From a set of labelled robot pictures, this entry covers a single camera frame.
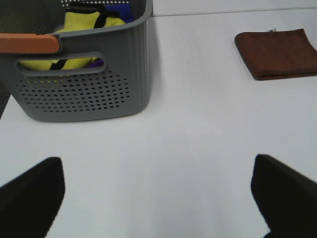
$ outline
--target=purple fabric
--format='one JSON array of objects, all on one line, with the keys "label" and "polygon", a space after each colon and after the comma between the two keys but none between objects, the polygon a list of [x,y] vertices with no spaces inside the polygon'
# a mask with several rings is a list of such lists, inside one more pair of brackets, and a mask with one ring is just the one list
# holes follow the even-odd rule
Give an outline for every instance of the purple fabric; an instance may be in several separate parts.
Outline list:
[{"label": "purple fabric", "polygon": [[86,68],[99,67],[99,66],[102,66],[104,64],[105,64],[105,62],[102,59],[99,59],[96,62],[93,62],[93,63],[89,64]]}]

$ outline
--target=white surface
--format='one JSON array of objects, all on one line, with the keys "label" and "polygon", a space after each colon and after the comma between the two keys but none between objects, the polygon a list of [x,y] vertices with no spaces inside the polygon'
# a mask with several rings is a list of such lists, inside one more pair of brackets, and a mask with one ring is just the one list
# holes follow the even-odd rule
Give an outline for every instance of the white surface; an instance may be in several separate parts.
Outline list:
[{"label": "white surface", "polygon": [[48,238],[261,238],[254,158],[317,181],[317,77],[255,81],[236,34],[305,28],[317,10],[150,20],[153,88],[139,114],[44,123],[11,98],[0,120],[0,183],[49,156],[66,194]]},{"label": "white surface", "polygon": [[317,7],[316,0],[153,0],[154,15]]}]

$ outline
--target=brown towel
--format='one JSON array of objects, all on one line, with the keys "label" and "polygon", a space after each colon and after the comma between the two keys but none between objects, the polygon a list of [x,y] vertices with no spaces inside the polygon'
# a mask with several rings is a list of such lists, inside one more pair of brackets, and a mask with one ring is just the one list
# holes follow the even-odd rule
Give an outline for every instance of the brown towel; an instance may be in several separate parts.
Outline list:
[{"label": "brown towel", "polygon": [[256,80],[317,75],[317,51],[304,29],[280,32],[243,32],[235,44]]}]

